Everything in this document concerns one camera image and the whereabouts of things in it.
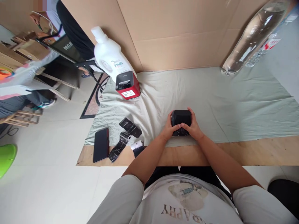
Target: qr code sticker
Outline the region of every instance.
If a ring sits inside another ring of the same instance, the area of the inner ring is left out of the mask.
[[[129,90],[127,92],[123,92],[121,93],[124,97],[129,97],[129,96],[134,96],[135,93],[133,92],[133,90]]]

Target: clear plastic bottle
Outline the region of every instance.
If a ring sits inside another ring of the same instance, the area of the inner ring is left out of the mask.
[[[284,18],[288,0],[271,0],[251,19],[233,52],[224,62],[222,73],[232,75],[241,70],[254,49],[265,41]]]
[[[266,42],[261,46],[261,48],[248,60],[246,67],[253,67],[261,57],[263,57],[269,50],[271,50],[280,40],[280,32],[283,30],[284,26],[290,22],[293,22],[298,15],[296,13],[290,14],[279,27],[269,36]]]

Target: white paper roll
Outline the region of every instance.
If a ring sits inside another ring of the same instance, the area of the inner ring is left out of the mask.
[[[143,141],[141,141],[141,140],[139,140],[138,142],[135,142],[131,145],[132,150],[137,149],[139,147],[143,147]]]

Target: gray pants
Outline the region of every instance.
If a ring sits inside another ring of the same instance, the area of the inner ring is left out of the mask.
[[[18,110],[23,109],[30,102],[39,105],[42,102],[49,101],[38,91],[31,91],[31,94],[24,96],[14,96],[6,100],[0,100],[0,118],[7,117],[11,114],[14,114]]]

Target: sneaker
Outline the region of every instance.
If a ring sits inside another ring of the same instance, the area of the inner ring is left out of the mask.
[[[45,109],[45,108],[52,106],[55,102],[56,102],[56,100],[49,100],[46,102],[42,102],[41,104],[39,104],[37,106],[41,109]]]

